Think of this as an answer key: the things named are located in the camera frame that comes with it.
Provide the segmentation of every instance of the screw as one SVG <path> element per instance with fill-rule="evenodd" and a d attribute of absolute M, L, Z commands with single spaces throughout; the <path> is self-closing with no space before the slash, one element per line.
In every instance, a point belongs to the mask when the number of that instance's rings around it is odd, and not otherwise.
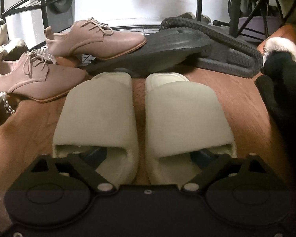
<path fill-rule="evenodd" d="M 152 194 L 152 190 L 144 190 L 144 194 Z"/>
<path fill-rule="evenodd" d="M 100 191 L 111 191 L 114 186 L 111 184 L 111 183 L 100 183 L 97 188 L 100 190 Z"/>
<path fill-rule="evenodd" d="M 21 233 L 14 233 L 13 237 L 23 237 L 23 235 Z"/>
<path fill-rule="evenodd" d="M 197 183 L 187 183 L 183 186 L 186 191 L 197 191 L 200 186 Z"/>

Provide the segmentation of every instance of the black mechanical device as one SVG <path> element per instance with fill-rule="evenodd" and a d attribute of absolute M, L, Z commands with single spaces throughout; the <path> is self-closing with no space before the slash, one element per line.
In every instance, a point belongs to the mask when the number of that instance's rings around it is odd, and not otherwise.
<path fill-rule="evenodd" d="M 2 237 L 296 236 L 294 194 L 259 156 L 190 154 L 202 172 L 181 189 L 116 188 L 92 151 L 40 156 L 5 195 L 13 225 Z"/>

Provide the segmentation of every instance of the brown shoe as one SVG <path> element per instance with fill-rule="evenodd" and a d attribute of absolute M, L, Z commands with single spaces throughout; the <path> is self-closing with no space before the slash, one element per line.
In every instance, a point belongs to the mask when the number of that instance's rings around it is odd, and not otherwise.
<path fill-rule="evenodd" d="M 84 81 L 82 69 L 49 64 L 35 53 L 23 53 L 18 61 L 0 61 L 0 92 L 49 102 L 66 95 Z"/>
<path fill-rule="evenodd" d="M 55 57 L 88 54 L 108 60 L 130 53 L 146 43 L 139 33 L 114 31 L 93 18 L 75 22 L 67 33 L 44 30 L 49 53 Z"/>

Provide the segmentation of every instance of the floor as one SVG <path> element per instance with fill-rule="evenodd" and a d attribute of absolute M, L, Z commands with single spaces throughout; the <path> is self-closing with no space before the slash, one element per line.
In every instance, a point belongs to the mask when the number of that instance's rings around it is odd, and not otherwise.
<path fill-rule="evenodd" d="M 259 154 L 288 184 L 293 185 L 292 167 L 283 143 L 261 100 L 254 79 L 245 79 L 204 69 L 184 67 L 190 81 L 214 89 L 234 133 L 238 155 Z M 140 143 L 140 166 L 134 184 L 149 184 L 144 166 L 144 79 L 133 80 L 133 98 Z M 40 104 L 12 101 L 14 115 L 0 114 L 0 230 L 10 225 L 3 195 L 38 154 L 51 152 L 52 137 L 66 98 Z"/>

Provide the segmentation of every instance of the pearl strap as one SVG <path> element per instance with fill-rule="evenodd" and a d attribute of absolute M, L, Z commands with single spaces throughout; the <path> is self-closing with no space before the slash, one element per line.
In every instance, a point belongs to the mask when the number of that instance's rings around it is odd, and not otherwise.
<path fill-rule="evenodd" d="M 6 109 L 6 113 L 10 113 L 10 114 L 15 113 L 15 110 L 13 110 L 11 108 L 11 106 L 9 105 L 8 100 L 6 99 L 7 93 L 6 92 L 0 92 L 0 95 L 2 96 L 3 107 Z"/>

